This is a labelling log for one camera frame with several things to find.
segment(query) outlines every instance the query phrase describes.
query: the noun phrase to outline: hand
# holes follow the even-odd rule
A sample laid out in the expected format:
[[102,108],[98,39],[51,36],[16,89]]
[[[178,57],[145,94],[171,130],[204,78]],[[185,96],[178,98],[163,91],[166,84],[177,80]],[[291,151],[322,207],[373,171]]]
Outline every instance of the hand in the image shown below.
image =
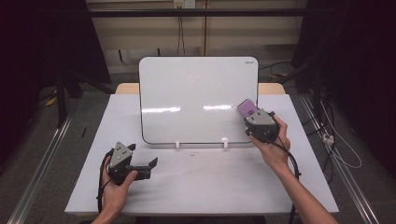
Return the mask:
[[[274,119],[279,124],[279,135],[278,138],[275,140],[280,146],[284,146],[286,150],[290,149],[290,140],[286,136],[288,124],[283,122],[277,115],[274,115]],[[267,163],[274,171],[288,167],[288,154],[280,149],[279,147],[274,146],[273,144],[266,144],[259,140],[257,140],[252,135],[250,139],[254,146],[256,146],[260,152],[262,153],[262,158],[264,159],[265,163]]]
[[102,186],[106,185],[104,188],[103,209],[93,223],[111,223],[114,221],[122,211],[122,208],[126,203],[128,189],[137,176],[137,171],[132,171],[126,176],[122,185],[118,186],[114,180],[111,180],[111,177],[107,172],[107,166],[110,163],[110,159],[111,156],[106,158],[102,175]]

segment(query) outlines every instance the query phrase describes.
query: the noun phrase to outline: electrical outlet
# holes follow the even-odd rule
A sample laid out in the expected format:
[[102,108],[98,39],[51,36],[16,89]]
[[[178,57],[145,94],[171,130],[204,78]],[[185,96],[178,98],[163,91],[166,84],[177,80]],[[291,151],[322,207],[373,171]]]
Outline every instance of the electrical outlet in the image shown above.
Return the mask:
[[195,8],[195,0],[185,0],[184,8]]
[[174,8],[184,8],[184,0],[174,0]]

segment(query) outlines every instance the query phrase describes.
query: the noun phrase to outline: wall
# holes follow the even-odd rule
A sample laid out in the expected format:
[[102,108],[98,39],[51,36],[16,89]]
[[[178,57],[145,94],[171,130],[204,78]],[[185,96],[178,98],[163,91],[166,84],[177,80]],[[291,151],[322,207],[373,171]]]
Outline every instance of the wall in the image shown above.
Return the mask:
[[[90,10],[95,9],[147,9],[173,8],[173,0],[87,0]],[[196,0],[196,8],[296,8],[304,7],[305,0]],[[178,18],[94,18],[92,19],[104,51],[110,73],[128,72],[135,66],[145,50],[146,56],[177,55],[182,51],[179,40]],[[302,18],[182,18],[184,46],[187,55],[227,54],[224,49],[243,47],[262,50],[264,46],[286,46],[290,60],[299,39]],[[118,50],[124,59],[120,63]],[[276,62],[272,53],[265,62]]]

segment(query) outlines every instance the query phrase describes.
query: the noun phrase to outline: whiteboard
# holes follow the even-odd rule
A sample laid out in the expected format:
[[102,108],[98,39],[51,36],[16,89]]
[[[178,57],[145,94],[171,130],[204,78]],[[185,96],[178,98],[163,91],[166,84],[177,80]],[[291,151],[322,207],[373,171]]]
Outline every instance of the whiteboard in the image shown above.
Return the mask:
[[257,103],[253,57],[147,57],[139,63],[142,136],[149,144],[247,143],[237,107]]

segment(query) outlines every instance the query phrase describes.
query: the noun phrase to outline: metal rail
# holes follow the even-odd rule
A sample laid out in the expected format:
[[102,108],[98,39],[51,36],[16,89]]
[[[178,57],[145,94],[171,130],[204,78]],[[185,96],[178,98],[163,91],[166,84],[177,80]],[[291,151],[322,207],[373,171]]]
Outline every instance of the metal rail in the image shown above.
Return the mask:
[[[315,119],[314,112],[312,111],[313,108],[312,103],[306,96],[300,96],[300,100],[302,101],[303,106],[306,112],[308,113],[308,116],[312,119],[315,128],[318,130],[320,125],[318,121]],[[329,145],[325,145],[325,146],[327,152],[330,153],[331,150],[330,146]],[[339,158],[342,158],[336,147],[334,148],[333,153],[336,153]],[[331,155],[331,158],[335,168],[337,169],[337,172],[341,176],[341,179],[343,180],[346,186],[347,191],[349,192],[349,195],[351,196],[354,204],[361,213],[361,217],[364,220],[364,223],[367,224],[379,223],[379,220],[375,215],[373,207],[370,205],[370,202],[368,201],[367,197],[364,195],[363,191],[359,187],[358,182],[355,180],[352,173],[350,173],[349,168],[343,162],[335,158],[333,154]]]
[[52,164],[54,157],[56,156],[56,152],[58,151],[59,146],[64,139],[64,135],[67,132],[69,124],[73,115],[75,114],[78,107],[78,101],[75,101],[74,104],[71,105],[71,110],[64,124],[56,129],[55,134],[52,137],[51,142],[41,159],[40,164],[38,165],[37,169],[35,170],[35,174],[33,175],[32,179],[29,182],[29,185],[25,189],[24,193],[22,194],[20,200],[17,203],[14,211],[11,214],[7,224],[22,224],[24,223],[34,201],[37,193],[40,190],[40,187],[47,176],[47,172]]
[[66,17],[297,17],[334,12],[334,8],[265,8],[265,9],[95,9],[91,11],[50,10],[41,13]]

